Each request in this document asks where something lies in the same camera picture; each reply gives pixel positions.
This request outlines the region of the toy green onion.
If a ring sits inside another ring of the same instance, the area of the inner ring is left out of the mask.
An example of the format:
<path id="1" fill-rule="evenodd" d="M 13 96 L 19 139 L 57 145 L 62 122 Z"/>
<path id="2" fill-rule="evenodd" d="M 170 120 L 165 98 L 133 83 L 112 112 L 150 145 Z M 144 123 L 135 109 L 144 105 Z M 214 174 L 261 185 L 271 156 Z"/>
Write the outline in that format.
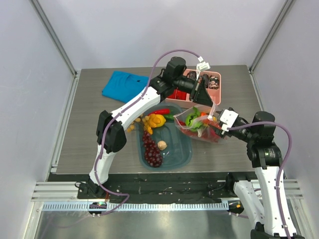
<path id="1" fill-rule="evenodd" d="M 204 130 L 209 126 L 210 115 L 206 112 L 200 111 L 197 107 L 194 110 L 195 118 L 192 120 L 191 129 L 197 131 L 197 136 L 201 137 Z"/>

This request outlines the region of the clear zip top bag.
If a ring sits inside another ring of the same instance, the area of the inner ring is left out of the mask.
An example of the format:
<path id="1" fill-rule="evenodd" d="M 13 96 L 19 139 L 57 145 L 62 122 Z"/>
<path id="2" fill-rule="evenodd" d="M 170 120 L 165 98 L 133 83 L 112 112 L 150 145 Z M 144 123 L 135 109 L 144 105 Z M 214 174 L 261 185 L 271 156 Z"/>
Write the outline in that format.
<path id="1" fill-rule="evenodd" d="M 195 105 L 173 116 L 175 126 L 186 136 L 210 143 L 223 143 L 215 130 L 220 129 L 218 106 Z"/>

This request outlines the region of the green toy melon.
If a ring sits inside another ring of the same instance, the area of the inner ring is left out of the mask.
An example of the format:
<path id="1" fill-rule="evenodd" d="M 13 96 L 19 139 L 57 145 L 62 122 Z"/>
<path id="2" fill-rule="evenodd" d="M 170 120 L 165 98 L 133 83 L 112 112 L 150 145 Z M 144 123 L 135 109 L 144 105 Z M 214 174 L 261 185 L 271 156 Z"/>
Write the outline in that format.
<path id="1" fill-rule="evenodd" d="M 198 115 L 196 113 L 191 113 L 186 117 L 185 125 L 192 132 L 198 131 L 203 126 L 202 121 L 195 122 L 195 119 L 197 118 L 198 118 Z"/>

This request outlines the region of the red toy lobster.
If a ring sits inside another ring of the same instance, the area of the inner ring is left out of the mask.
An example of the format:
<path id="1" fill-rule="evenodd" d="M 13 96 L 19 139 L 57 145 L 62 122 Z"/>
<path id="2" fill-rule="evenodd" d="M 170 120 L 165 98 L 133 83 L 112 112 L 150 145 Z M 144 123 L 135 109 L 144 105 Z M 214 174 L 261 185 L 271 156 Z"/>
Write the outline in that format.
<path id="1" fill-rule="evenodd" d="M 204 133 L 202 134 L 201 137 L 197 136 L 197 132 L 192 132 L 188 129 L 188 127 L 185 125 L 184 122 L 179 121 L 178 123 L 175 124 L 175 126 L 186 136 L 196 139 L 196 140 L 201 140 L 205 142 L 211 142 L 211 143 L 220 143 L 223 141 L 223 138 L 218 136 L 216 132 L 213 129 L 213 125 L 209 124 L 209 126 L 204 130 Z"/>

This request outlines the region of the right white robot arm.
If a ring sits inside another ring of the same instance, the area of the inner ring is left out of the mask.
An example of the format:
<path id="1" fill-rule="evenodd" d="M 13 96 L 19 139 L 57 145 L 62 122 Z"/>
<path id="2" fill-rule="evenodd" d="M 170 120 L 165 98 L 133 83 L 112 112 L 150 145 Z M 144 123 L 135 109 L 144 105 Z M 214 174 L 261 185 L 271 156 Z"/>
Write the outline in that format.
<path id="1" fill-rule="evenodd" d="M 225 191 L 229 196 L 237 196 L 244 207 L 250 224 L 252 239 L 301 239 L 291 219 L 284 188 L 283 167 L 291 152 L 282 155 L 274 142 L 274 132 L 281 128 L 292 142 L 286 127 L 275 122 L 275 117 L 266 111 L 256 112 L 252 123 L 247 123 L 232 108 L 219 111 L 208 120 L 215 133 L 224 138 L 235 137 L 246 143 L 247 156 L 251 161 L 261 191 L 258 198 L 251 180 L 240 173 L 229 173 Z"/>

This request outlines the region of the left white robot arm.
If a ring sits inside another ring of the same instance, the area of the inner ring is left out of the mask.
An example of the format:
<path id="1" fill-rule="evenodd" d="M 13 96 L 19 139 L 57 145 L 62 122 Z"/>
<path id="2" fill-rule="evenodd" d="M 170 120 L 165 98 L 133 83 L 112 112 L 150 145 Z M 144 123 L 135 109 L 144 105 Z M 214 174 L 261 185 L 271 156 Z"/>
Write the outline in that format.
<path id="1" fill-rule="evenodd" d="M 113 159 L 126 144 L 125 130 L 142 113 L 159 104 L 170 96 L 175 89 L 189 94 L 189 99 L 200 105 L 214 105 L 204 83 L 191 80 L 184 76 L 186 61 L 181 57 L 173 57 L 161 73 L 151 78 L 133 99 L 122 107 L 112 111 L 103 111 L 99 115 L 97 125 L 97 158 L 89 173 L 87 187 L 96 199 L 106 193 L 103 184 L 108 180 Z"/>

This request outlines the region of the floral rolled sock right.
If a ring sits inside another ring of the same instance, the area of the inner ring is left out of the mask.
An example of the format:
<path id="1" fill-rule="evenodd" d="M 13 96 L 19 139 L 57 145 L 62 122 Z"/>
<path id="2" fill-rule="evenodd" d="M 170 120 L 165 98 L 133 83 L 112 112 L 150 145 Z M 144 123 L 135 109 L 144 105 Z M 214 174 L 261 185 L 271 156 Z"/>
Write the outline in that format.
<path id="1" fill-rule="evenodd" d="M 209 88 L 213 90 L 219 89 L 219 79 L 217 76 L 210 76 L 209 78 Z"/>

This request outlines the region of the red rolled sock right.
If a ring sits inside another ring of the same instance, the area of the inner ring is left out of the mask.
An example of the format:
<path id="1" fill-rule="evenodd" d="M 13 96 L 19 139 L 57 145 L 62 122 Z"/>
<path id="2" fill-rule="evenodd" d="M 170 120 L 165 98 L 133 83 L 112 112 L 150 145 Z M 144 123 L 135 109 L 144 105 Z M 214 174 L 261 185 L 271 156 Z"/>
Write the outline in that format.
<path id="1" fill-rule="evenodd" d="M 176 100 L 185 101 L 185 100 L 186 100 L 186 96 L 187 96 L 187 93 L 186 93 L 186 92 L 177 91 L 177 92 L 176 92 L 175 99 L 176 99 Z"/>

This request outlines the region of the red rolled sock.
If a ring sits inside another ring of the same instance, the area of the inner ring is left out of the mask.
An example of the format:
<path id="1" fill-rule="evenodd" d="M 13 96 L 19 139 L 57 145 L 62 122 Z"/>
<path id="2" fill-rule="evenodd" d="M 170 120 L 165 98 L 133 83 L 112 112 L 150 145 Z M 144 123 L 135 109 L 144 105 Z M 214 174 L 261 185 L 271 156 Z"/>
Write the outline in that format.
<path id="1" fill-rule="evenodd" d="M 175 99 L 176 99 L 176 100 L 185 101 L 185 100 L 186 100 L 186 96 L 187 96 L 187 93 L 186 93 L 186 92 L 177 91 L 177 92 L 176 92 Z"/>
<path id="2" fill-rule="evenodd" d="M 174 91 L 170 96 L 168 96 L 167 98 L 168 99 L 176 99 L 176 94 L 177 94 L 177 91 Z"/>

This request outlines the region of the pink divided organizer box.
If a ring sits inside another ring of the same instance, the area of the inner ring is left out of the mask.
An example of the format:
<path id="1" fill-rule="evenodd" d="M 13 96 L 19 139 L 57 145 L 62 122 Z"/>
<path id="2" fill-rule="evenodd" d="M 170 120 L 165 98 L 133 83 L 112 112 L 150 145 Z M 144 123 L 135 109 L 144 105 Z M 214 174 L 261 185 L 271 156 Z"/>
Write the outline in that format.
<path id="1" fill-rule="evenodd" d="M 210 76 L 217 76 L 219 79 L 219 89 L 218 90 L 210 89 L 209 88 L 209 78 L 203 77 L 203 74 L 208 74 L 209 77 Z M 205 87 L 206 87 L 207 92 L 210 95 L 212 101 L 214 103 L 216 103 L 217 105 L 219 105 L 221 103 L 221 74 L 218 72 L 203 71 L 200 73 L 199 80 L 205 81 Z M 168 98 L 166 98 L 165 101 L 168 103 L 176 104 L 176 105 L 180 106 L 181 108 L 191 108 L 191 107 L 197 105 L 196 103 L 189 100 L 189 94 L 187 94 L 185 101 L 176 100 L 176 99 L 168 99 Z"/>

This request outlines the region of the dark rolled sock left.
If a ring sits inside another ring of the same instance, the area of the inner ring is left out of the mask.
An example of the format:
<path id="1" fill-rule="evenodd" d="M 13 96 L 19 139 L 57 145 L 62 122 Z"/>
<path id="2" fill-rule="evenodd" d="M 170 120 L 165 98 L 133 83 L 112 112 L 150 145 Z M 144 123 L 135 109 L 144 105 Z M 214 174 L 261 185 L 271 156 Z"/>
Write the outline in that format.
<path id="1" fill-rule="evenodd" d="M 187 76 L 188 76 L 188 78 L 190 78 L 192 80 L 196 80 L 197 79 L 197 73 L 195 71 L 189 71 Z"/>

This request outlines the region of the red rolled sock left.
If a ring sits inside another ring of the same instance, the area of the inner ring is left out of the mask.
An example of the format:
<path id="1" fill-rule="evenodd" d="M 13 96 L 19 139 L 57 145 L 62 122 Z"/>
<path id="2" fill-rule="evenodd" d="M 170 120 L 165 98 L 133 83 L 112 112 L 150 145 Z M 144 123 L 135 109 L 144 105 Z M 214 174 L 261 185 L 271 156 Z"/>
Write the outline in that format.
<path id="1" fill-rule="evenodd" d="M 167 98 L 168 99 L 176 99 L 176 94 L 177 94 L 177 91 L 174 91 L 170 96 L 168 96 Z"/>

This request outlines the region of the green toy cucumber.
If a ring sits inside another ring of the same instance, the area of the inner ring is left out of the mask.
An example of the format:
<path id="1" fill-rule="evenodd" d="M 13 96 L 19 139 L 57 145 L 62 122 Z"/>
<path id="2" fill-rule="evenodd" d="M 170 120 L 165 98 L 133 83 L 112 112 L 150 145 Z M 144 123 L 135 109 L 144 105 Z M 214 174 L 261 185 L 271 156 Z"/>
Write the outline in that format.
<path id="1" fill-rule="evenodd" d="M 163 117 L 164 117 L 166 120 L 174 121 L 174 116 L 173 116 L 173 115 L 171 115 L 171 114 L 163 115 Z"/>

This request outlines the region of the red toy chili pepper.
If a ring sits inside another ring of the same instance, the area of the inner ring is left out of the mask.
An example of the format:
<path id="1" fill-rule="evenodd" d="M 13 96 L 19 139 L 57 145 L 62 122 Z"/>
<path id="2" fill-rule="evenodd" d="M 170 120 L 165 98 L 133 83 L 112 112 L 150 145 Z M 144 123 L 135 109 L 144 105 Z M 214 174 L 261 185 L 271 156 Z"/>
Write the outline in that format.
<path id="1" fill-rule="evenodd" d="M 159 109 L 159 110 L 155 110 L 151 113 L 149 113 L 149 116 L 155 114 L 155 115 L 169 115 L 170 114 L 170 109 Z"/>

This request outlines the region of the orange toy fruit cluster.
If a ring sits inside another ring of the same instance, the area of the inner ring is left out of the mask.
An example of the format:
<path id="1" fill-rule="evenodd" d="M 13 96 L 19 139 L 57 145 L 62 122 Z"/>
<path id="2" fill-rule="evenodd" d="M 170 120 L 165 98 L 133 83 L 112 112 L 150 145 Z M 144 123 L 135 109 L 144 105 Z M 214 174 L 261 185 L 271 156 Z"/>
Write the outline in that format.
<path id="1" fill-rule="evenodd" d="M 154 128 L 162 127 L 166 123 L 166 119 L 163 115 L 159 114 L 150 114 L 149 116 L 145 116 L 143 119 L 144 131 L 148 134 L 153 134 Z"/>

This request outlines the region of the brown longan bunch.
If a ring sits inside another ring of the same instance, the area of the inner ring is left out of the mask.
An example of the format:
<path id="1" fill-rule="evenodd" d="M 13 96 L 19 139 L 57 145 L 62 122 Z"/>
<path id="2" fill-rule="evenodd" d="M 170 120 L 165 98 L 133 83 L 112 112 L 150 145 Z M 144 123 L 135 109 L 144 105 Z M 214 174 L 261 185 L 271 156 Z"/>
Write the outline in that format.
<path id="1" fill-rule="evenodd" d="M 145 116 L 144 114 L 141 114 L 138 116 L 133 122 L 130 123 L 130 125 L 127 128 L 127 132 L 132 132 L 137 129 L 142 129 L 143 131 L 147 131 L 147 121 L 149 120 L 149 116 Z"/>

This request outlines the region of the white toy garlic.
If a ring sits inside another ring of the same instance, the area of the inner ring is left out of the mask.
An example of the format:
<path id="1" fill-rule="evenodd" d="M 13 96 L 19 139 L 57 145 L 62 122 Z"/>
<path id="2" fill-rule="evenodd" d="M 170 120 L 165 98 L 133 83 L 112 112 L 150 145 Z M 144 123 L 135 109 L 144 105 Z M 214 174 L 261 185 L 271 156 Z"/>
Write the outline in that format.
<path id="1" fill-rule="evenodd" d="M 157 145 L 160 151 L 163 151 L 167 148 L 167 143 L 163 140 L 159 141 Z"/>

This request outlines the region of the purple grape bunch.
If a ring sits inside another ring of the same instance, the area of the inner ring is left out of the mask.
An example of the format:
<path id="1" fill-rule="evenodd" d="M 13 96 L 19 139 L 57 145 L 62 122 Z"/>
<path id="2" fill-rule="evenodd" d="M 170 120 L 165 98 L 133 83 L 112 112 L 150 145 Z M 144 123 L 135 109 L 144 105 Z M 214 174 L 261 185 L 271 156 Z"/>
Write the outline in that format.
<path id="1" fill-rule="evenodd" d="M 162 165 L 162 156 L 156 142 L 146 131 L 143 133 L 142 141 L 145 149 L 144 158 L 148 165 L 154 168 L 160 167 Z"/>

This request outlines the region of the blue folded cloth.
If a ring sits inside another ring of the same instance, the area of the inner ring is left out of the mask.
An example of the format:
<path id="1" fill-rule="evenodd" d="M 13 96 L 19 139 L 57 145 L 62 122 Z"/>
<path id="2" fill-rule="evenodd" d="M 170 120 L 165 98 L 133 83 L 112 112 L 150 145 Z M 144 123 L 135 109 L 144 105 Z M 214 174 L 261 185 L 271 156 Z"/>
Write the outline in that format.
<path id="1" fill-rule="evenodd" d="M 147 85 L 148 77 L 122 71 L 114 71 L 102 90 L 102 96 L 127 103 Z"/>

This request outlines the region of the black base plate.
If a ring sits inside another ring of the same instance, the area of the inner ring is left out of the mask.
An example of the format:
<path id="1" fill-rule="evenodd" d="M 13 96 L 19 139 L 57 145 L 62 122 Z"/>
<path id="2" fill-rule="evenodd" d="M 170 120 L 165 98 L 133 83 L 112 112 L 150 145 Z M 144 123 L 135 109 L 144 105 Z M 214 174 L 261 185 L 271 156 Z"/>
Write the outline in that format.
<path id="1" fill-rule="evenodd" d="M 143 173 L 111 174 L 104 187 L 114 194 L 107 195 L 92 183 L 76 182 L 79 199 L 106 199 L 120 203 L 126 198 L 131 204 L 205 204 L 220 203 L 234 198 L 230 178 L 255 180 L 253 172 L 202 172 L 202 173 Z"/>

